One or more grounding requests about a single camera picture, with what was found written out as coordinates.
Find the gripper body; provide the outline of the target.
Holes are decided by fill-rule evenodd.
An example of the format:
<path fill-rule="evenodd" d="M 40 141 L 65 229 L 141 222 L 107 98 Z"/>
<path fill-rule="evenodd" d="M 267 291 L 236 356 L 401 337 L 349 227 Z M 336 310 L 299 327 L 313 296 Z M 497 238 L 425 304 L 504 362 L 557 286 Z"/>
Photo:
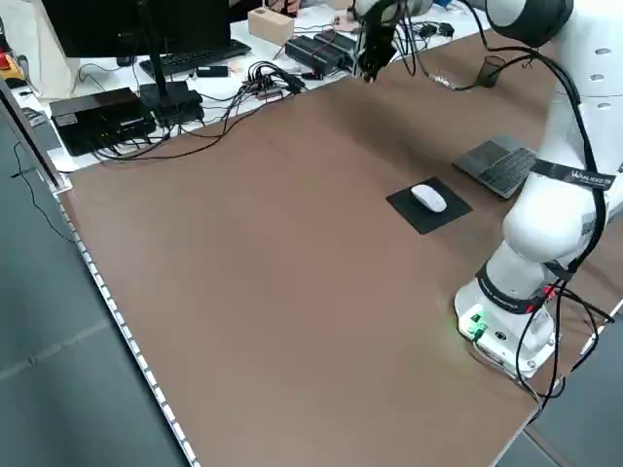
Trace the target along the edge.
<path fill-rule="evenodd" d="M 389 48 L 395 25 L 400 20 L 400 6 L 398 3 L 361 3 L 360 19 L 365 48 Z"/>

